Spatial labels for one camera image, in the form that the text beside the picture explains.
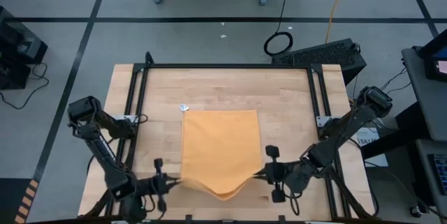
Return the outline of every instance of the small white label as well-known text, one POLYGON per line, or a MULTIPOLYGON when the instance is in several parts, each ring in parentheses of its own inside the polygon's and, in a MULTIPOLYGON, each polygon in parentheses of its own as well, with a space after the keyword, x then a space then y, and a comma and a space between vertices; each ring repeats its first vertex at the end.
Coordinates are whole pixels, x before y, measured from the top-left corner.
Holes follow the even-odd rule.
POLYGON ((189 107, 188 107, 188 105, 181 104, 181 105, 180 105, 180 110, 181 110, 182 112, 186 112, 187 110, 189 110, 189 107))
MULTIPOLYGON (((379 134, 377 133, 377 129, 375 128, 362 127, 357 132, 357 142, 361 147, 371 142, 374 142, 379 138, 380 138, 379 134)), ((388 167, 388 162, 386 160, 385 154, 379 154, 378 156, 368 158, 366 161, 381 167, 388 167)), ((368 163, 365 163, 365 166, 374 167, 373 165, 370 165, 368 163)))

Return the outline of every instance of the black cable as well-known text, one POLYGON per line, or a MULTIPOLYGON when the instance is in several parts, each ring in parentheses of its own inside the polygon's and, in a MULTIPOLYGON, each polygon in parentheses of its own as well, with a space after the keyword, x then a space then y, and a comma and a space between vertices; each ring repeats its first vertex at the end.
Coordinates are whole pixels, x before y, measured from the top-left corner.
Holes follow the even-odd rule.
MULTIPOLYGON (((137 125, 139 125, 139 124, 143 124, 143 123, 147 122, 148 119, 149 119, 149 118, 147 117, 146 114, 140 114, 140 115, 138 115, 138 116, 133 120, 133 125, 134 125, 134 126, 137 126, 137 125), (139 121, 141 117, 146 117, 146 119, 144 119, 144 120, 142 120, 142 121, 139 121)), ((112 138, 111 140, 108 140, 108 141, 107 141, 107 144, 112 143, 113 140, 116 140, 116 139, 112 138)), ((92 155, 91 158, 90 158, 90 160, 89 160, 89 162, 88 162, 88 164, 87 164, 87 174, 89 174, 90 165, 91 165, 91 162, 93 161, 93 158, 94 158, 94 156, 92 155)))
POLYGON ((163 218, 163 216, 165 216, 165 213, 166 213, 166 202, 163 199, 163 196, 155 188, 154 181, 151 181, 151 187, 152 187, 152 190, 154 190, 156 195, 159 197, 159 201, 161 202, 161 204, 164 206, 164 211, 162 211, 160 217, 157 218, 157 220, 159 221, 159 220, 161 220, 163 218))
POLYGON ((32 73, 33 73, 33 75, 35 75, 36 77, 28 77, 28 79, 30 79, 30 80, 41 80, 41 79, 43 79, 43 80, 45 80, 46 82, 45 82, 45 84, 42 84, 41 86, 39 86, 39 87, 37 87, 36 89, 34 89, 34 90, 29 94, 28 98, 25 100, 25 103, 24 103, 22 106, 15 106, 15 105, 13 105, 12 103, 8 102, 8 101, 5 99, 5 96, 3 95, 3 93, 0 92, 1 100, 2 100, 5 104, 11 106, 12 108, 14 108, 14 109, 16 109, 16 110, 21 110, 21 109, 23 109, 25 106, 27 106, 27 103, 28 103, 29 99, 31 99, 31 97, 33 96, 33 94, 34 94, 36 91, 42 89, 43 87, 46 87, 46 86, 50 83, 50 80, 47 79, 47 78, 45 77, 45 74, 46 74, 46 72, 47 72, 47 69, 48 69, 48 65, 47 65, 47 64, 44 64, 44 63, 37 64, 37 65, 35 65, 35 66, 32 68, 32 73), (40 65, 43 65, 43 66, 45 67, 45 69, 44 69, 44 71, 43 71, 43 73, 42 73, 41 75, 38 75, 38 74, 36 74, 36 67, 37 67, 37 66, 40 66, 40 65))
POLYGON ((384 90, 394 79, 396 79, 397 77, 399 77, 402 74, 406 73, 406 67, 404 67, 396 76, 392 77, 390 80, 388 80, 381 88, 380 90, 384 90))
MULTIPOLYGON (((284 192, 284 182, 282 182, 282 184, 281 184, 281 191, 284 192)), ((301 195, 302 195, 302 193, 299 193, 298 195, 296 195, 295 193, 292 193, 292 190, 289 195, 284 194, 284 196, 289 199, 289 201, 291 203, 292 212, 296 216, 300 215, 300 205, 298 204, 298 198, 301 197, 301 195)))
MULTIPOLYGON (((107 144, 112 143, 113 140, 116 140, 116 139, 112 138, 111 140, 108 140, 108 141, 107 141, 107 144)), ((89 160, 88 164, 87 164, 87 174, 89 174, 90 165, 91 165, 91 162, 93 161, 93 158, 94 158, 94 157, 95 157, 95 156, 92 155, 92 156, 90 157, 90 160, 89 160)))
POLYGON ((291 195, 290 195, 291 208, 292 208, 293 213, 296 216, 300 215, 300 205, 298 205, 298 200, 297 200, 299 197, 301 197, 301 194, 300 194, 300 196, 297 197, 297 196, 295 196, 294 193, 291 192, 291 195))
POLYGON ((402 90, 402 89, 405 89, 405 88, 407 88, 408 86, 410 86, 410 84, 411 84, 411 82, 408 83, 407 85, 405 85, 404 87, 401 87, 401 88, 398 88, 398 89, 392 89, 392 90, 388 91, 388 92, 386 93, 386 95, 388 95, 390 92, 393 92, 393 91, 400 91, 400 90, 402 90))
MULTIPOLYGON (((353 89, 353 91, 352 91, 352 96, 353 96, 353 98, 356 97, 357 79, 358 79, 358 75, 356 75, 356 81, 354 82, 354 89, 353 89)), ((337 144, 336 144, 336 146, 335 146, 335 150, 334 150, 334 156, 337 155, 337 152, 338 152, 338 146, 339 146, 340 140, 342 139, 342 137, 344 137, 344 134, 345 134, 345 132, 348 130, 349 125, 351 125, 352 118, 354 118, 354 112, 356 111, 357 106, 358 106, 358 103, 357 103, 357 102, 358 102, 358 99, 354 102, 354 105, 353 105, 352 110, 351 110, 351 111, 352 111, 352 114, 351 114, 351 116, 349 117, 349 121, 348 121, 346 127, 344 128, 343 133, 340 133, 340 134, 339 134, 339 137, 338 137, 338 139, 337 139, 337 144)))
POLYGON ((145 202, 142 206, 143 209, 146 210, 146 213, 152 212, 155 209, 155 202, 154 202, 154 199, 152 198, 152 195, 149 194, 149 199, 151 200, 151 203, 152 203, 152 208, 149 210, 146 209, 146 203, 147 203, 146 196, 141 196, 141 197, 143 198, 143 200, 145 202))
POLYGON ((277 30, 275 31, 275 33, 274 33, 272 36, 270 36, 270 37, 266 40, 266 42, 264 43, 264 53, 266 53, 268 56, 271 56, 271 57, 274 57, 274 56, 277 56, 277 55, 280 55, 280 54, 287 53, 287 52, 289 52, 289 51, 292 49, 292 47, 293 47, 293 37, 292 37, 292 35, 291 35, 289 32, 278 32, 278 31, 279 31, 279 28, 281 27, 282 16, 283 16, 283 14, 284 14, 284 7, 285 7, 285 6, 286 6, 286 0, 284 0, 284 1, 283 1, 283 4, 282 4, 281 16, 279 17, 278 29, 277 29, 277 30), (277 53, 271 53, 271 52, 268 51, 268 44, 270 43, 270 41, 273 40, 273 38, 276 38, 277 36, 287 36, 287 38, 288 38, 288 45, 287 45, 287 47, 286 47, 284 50, 282 50, 282 51, 280 51, 280 52, 277 52, 277 53))
MULTIPOLYGON (((357 141, 353 140, 352 137, 350 137, 349 140, 352 141, 352 143, 354 143, 359 148, 359 150, 362 154, 362 158, 363 158, 362 147, 357 143, 357 141)), ((374 213, 372 214, 375 217, 379 214, 379 211, 380 211, 379 201, 377 200, 376 194, 372 190, 371 183, 368 182, 368 186, 369 186, 369 191, 371 192, 372 200, 374 201, 374 204, 376 205, 376 211, 374 211, 374 213)))
MULTIPOLYGON (((366 164, 373 165, 373 166, 375 166, 375 167, 382 168, 381 166, 376 165, 376 164, 371 163, 371 162, 368 162, 368 161, 365 161, 365 163, 366 163, 366 164)), ((419 204, 423 205, 426 209, 428 209, 429 211, 431 211, 433 214, 436 214, 438 217, 440 217, 440 218, 442 218, 442 219, 444 219, 444 220, 447 220, 447 216, 445 216, 445 215, 439 213, 438 211, 434 210, 433 208, 429 207, 423 200, 421 200, 418 196, 414 195, 408 188, 406 188, 406 186, 404 185, 404 183, 403 183, 403 182, 402 182, 396 175, 394 175, 394 174, 393 174, 392 172, 390 172, 390 171, 387 171, 386 169, 383 169, 383 171, 387 172, 387 173, 388 173, 389 175, 391 175, 394 179, 396 179, 397 182, 399 182, 400 186, 401 186, 401 187, 402 187, 402 188, 403 188, 409 195, 413 196, 413 197, 418 201, 419 204)))

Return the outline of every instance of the wooden table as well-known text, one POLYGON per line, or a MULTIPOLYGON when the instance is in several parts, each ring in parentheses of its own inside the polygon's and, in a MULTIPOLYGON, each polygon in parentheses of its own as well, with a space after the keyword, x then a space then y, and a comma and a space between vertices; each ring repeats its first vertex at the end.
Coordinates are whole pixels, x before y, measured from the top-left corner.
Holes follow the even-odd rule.
MULTIPOLYGON (((116 65, 110 82, 104 110, 123 114, 133 65, 116 65)), ((342 72, 339 66, 323 66, 332 115, 342 116, 350 110, 342 72)), ((318 78, 314 75, 318 104, 323 113, 318 78)), ((138 89, 133 99, 135 113, 138 89)), ((149 121, 138 133, 133 171, 139 179, 154 175, 153 160, 162 158, 163 171, 178 177, 181 163, 182 119, 179 104, 190 110, 258 111, 261 142, 279 147, 280 161, 297 160, 312 143, 318 141, 312 100, 306 70, 300 69, 174 69, 149 70, 142 113, 149 121)), ((116 150, 117 141, 111 147, 116 150)), ((358 148, 346 143, 339 150, 346 185, 359 203, 374 212, 371 193, 358 148)), ((270 159, 264 155, 265 162, 270 159)), ((339 191, 334 183, 337 212, 343 216, 339 191)), ((91 164, 79 214, 88 212, 105 191, 104 173, 94 160, 91 164)), ((300 216, 295 216, 290 203, 274 204, 272 186, 252 179, 234 198, 222 202, 215 197, 183 186, 174 187, 166 196, 168 211, 164 220, 275 221, 278 215, 286 220, 329 221, 330 211, 325 182, 313 178, 298 200, 300 216)), ((155 211, 148 218, 158 218, 155 211)))

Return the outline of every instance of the orange cloth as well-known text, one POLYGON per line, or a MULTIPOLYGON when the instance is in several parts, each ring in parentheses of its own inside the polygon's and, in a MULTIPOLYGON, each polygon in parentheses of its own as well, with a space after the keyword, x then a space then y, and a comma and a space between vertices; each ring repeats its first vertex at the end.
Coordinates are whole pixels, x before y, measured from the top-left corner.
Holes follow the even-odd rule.
POLYGON ((182 137, 182 183, 221 200, 263 166, 255 110, 186 111, 182 137))

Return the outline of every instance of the black metal frame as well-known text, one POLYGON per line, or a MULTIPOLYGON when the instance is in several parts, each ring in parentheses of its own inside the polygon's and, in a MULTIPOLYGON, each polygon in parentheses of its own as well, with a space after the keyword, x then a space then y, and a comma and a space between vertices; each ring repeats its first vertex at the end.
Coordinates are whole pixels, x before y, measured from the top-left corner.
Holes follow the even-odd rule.
MULTIPOLYGON (((143 64, 134 64, 133 70, 132 70, 132 76, 131 76, 131 83, 129 87, 129 92, 127 96, 127 102, 126 107, 124 110, 124 114, 129 115, 131 113, 131 106, 133 102, 133 97, 135 93, 135 86, 137 81, 138 73, 142 71, 142 80, 140 83, 140 93, 138 94, 138 102, 137 102, 137 108, 136 108, 136 115, 139 115, 142 113, 142 104, 145 97, 145 89, 146 89, 146 83, 148 78, 148 73, 150 68, 261 68, 261 69, 303 69, 307 71, 307 77, 309 80, 309 90, 310 90, 310 96, 312 100, 312 107, 314 111, 314 120, 316 124, 316 130, 318 132, 319 126, 316 122, 316 118, 320 116, 320 111, 318 108, 318 100, 316 96, 316 89, 314 84, 314 76, 313 72, 315 71, 318 74, 318 81, 321 89, 321 97, 323 99, 323 106, 325 110, 325 115, 330 116, 330 105, 328 100, 328 93, 326 91, 325 82, 324 82, 324 76, 321 64, 295 64, 295 62, 291 63, 291 65, 272 65, 272 64, 156 64, 154 63, 154 60, 150 56, 149 52, 146 54, 146 62, 143 64)), ((130 139, 130 146, 129 146, 129 152, 128 156, 126 157, 125 163, 126 165, 131 169, 133 166, 133 159, 135 155, 135 148, 136 148, 136 141, 138 138, 138 129, 136 131, 135 137, 133 139, 130 139)), ((124 139, 120 139, 118 143, 118 150, 117 150, 117 159, 122 161, 123 155, 124 155, 124 145, 125 145, 124 139)), ((337 152, 337 157, 335 160, 335 169, 339 173, 340 177, 343 178, 343 172, 342 172, 342 166, 340 163, 339 155, 337 152)), ((328 194, 328 203, 329 203, 329 209, 330 209, 330 215, 331 219, 335 220, 339 218, 337 214, 337 206, 335 203, 335 196, 334 196, 334 190, 332 187, 332 182, 329 179, 325 180, 326 190, 328 194)), ((344 212, 345 218, 351 218, 351 212, 348 202, 346 201, 345 197, 341 195, 342 199, 342 207, 344 212)), ((113 201, 109 201, 105 210, 106 216, 112 215, 112 208, 113 208, 113 201)), ((119 206, 119 212, 122 213, 122 204, 119 206)), ((170 223, 176 222, 176 223, 192 223, 192 216, 186 216, 184 221, 169 221, 170 223)), ((214 223, 216 221, 204 221, 205 223, 214 223)), ((244 223, 278 223, 278 221, 244 221, 244 223)), ((284 216, 279 216, 279 222, 280 223, 299 223, 296 221, 286 221, 284 216)))

